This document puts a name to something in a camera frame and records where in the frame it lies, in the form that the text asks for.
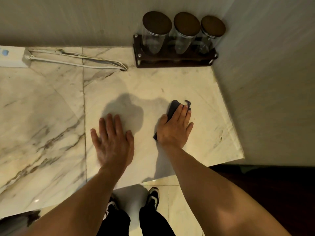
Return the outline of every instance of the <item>leg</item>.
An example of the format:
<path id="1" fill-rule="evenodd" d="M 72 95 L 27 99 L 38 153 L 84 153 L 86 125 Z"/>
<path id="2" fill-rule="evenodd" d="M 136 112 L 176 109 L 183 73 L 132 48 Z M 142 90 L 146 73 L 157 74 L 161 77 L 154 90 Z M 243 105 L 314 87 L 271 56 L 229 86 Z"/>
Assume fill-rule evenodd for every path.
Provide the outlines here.
<path id="1" fill-rule="evenodd" d="M 175 236 L 167 220 L 156 211 L 159 203 L 159 191 L 152 187 L 146 205 L 140 209 L 139 221 L 143 236 Z"/>
<path id="2" fill-rule="evenodd" d="M 117 207 L 114 198 L 110 198 L 106 210 L 106 218 L 103 220 L 96 236 L 129 235 L 130 218 L 128 214 Z"/>

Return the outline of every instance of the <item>marble countertop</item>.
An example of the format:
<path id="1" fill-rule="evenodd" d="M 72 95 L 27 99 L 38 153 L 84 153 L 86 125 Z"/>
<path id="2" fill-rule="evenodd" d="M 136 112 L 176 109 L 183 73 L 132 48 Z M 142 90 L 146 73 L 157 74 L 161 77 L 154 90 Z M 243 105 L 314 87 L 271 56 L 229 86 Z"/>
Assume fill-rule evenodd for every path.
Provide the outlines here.
<path id="1" fill-rule="evenodd" d="M 174 174 L 153 139 L 174 99 L 192 103 L 188 153 L 207 166 L 243 158 L 211 67 L 137 69 L 130 47 L 63 49 L 119 60 L 129 70 L 44 62 L 1 68 L 0 218 L 60 203 L 95 175 L 99 165 L 89 132 L 107 113 L 120 114 L 135 137 L 134 160 L 116 188 Z"/>

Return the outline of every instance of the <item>power strip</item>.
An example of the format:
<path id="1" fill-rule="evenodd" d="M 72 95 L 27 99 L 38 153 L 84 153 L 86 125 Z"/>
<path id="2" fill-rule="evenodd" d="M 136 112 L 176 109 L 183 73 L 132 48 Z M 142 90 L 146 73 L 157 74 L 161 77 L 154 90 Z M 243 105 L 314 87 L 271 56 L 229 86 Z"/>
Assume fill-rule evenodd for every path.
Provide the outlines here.
<path id="1" fill-rule="evenodd" d="M 0 67 L 29 68 L 30 52 L 24 47 L 0 46 Z"/>

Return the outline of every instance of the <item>sneaker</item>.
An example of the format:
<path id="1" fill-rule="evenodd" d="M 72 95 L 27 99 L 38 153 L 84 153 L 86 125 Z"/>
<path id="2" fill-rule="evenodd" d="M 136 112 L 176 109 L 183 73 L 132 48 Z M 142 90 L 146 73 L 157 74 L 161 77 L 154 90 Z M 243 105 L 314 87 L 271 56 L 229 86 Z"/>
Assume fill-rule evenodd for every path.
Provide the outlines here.
<path id="1" fill-rule="evenodd" d="M 154 207 L 154 210 L 156 210 L 159 201 L 160 201 L 160 191 L 158 190 L 158 188 L 152 187 L 149 190 L 146 206 Z"/>
<path id="2" fill-rule="evenodd" d="M 119 210 L 116 197 L 112 194 L 109 198 L 109 202 L 107 204 L 106 208 L 106 216 L 109 214 L 109 212 L 113 212 L 115 210 Z"/>

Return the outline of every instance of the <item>wooden lid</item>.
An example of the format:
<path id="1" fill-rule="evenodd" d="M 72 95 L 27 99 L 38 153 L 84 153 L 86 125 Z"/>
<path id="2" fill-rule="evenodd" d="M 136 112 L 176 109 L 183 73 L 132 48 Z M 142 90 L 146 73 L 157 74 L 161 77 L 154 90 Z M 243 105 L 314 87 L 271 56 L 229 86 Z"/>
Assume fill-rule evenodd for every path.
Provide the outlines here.
<path id="1" fill-rule="evenodd" d="M 215 37 L 223 36 L 226 31 L 223 21 L 215 16 L 205 16 L 201 20 L 201 26 L 207 34 Z"/>
<path id="2" fill-rule="evenodd" d="M 200 31 L 200 22 L 194 15 L 188 12 L 180 12 L 174 17 L 176 30 L 186 36 L 195 36 Z"/>
<path id="3" fill-rule="evenodd" d="M 172 29 L 172 22 L 161 12 L 149 11 L 142 18 L 144 27 L 153 34 L 166 35 Z"/>

